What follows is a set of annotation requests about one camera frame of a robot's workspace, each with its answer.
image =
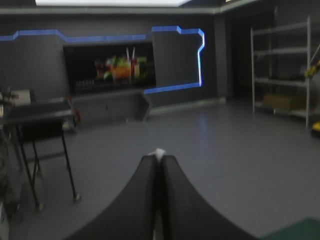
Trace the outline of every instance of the green mat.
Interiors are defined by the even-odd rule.
[[[320,221],[308,218],[272,233],[262,240],[320,240]]]

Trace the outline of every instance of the cardboard box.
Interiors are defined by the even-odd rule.
[[[306,97],[303,95],[266,94],[263,105],[273,109],[286,111],[306,108]]]

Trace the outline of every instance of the blue led light strip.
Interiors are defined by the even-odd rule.
[[[187,83],[173,86],[163,86],[144,90],[145,94],[162,93],[168,91],[176,91],[189,88],[201,87],[202,74],[201,74],[201,58],[200,53],[205,47],[205,33],[199,28],[192,29],[181,29],[179,26],[154,26],[151,30],[153,33],[156,32],[178,32],[181,35],[186,34],[199,34],[202,38],[202,44],[197,51],[198,60],[198,73],[199,82]],[[2,35],[0,36],[0,42],[14,41],[19,36],[45,36],[45,35],[56,35],[66,43],[92,43],[92,42],[115,42],[115,41],[142,41],[146,40],[146,34],[134,34],[134,35],[116,35],[116,36],[72,36],[68,37],[58,31],[57,29],[45,29],[45,30],[19,30],[13,35]]]

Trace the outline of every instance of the wall-mounted screen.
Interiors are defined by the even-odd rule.
[[[64,46],[72,95],[156,86],[151,42]]]

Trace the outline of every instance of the metal shelving unit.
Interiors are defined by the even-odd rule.
[[[285,48],[272,48],[270,34],[284,33],[288,31],[303,30],[307,36],[306,46],[297,46],[297,47],[285,47]],[[254,37],[264,36],[268,37],[268,49],[255,51],[254,48]],[[273,27],[268,29],[254,30],[251,28],[251,63],[252,63],[252,111],[255,113],[256,108],[267,108],[263,105],[263,102],[256,102],[256,84],[265,84],[265,85],[275,85],[275,86],[288,86],[288,87],[297,87],[303,88],[306,91],[306,109],[305,110],[292,110],[285,111],[281,109],[273,109],[273,113],[286,114],[291,116],[303,117],[305,118],[305,126],[308,128],[310,117],[318,114],[320,112],[310,111],[310,79],[306,78],[305,81],[288,81],[280,79],[269,79],[265,77],[257,77],[255,74],[255,57],[258,56],[271,56],[271,55],[306,55],[306,65],[307,68],[311,66],[311,18],[307,18],[306,22],[301,22],[297,24],[290,24],[285,26]],[[272,76],[272,67],[269,62],[269,75]]]

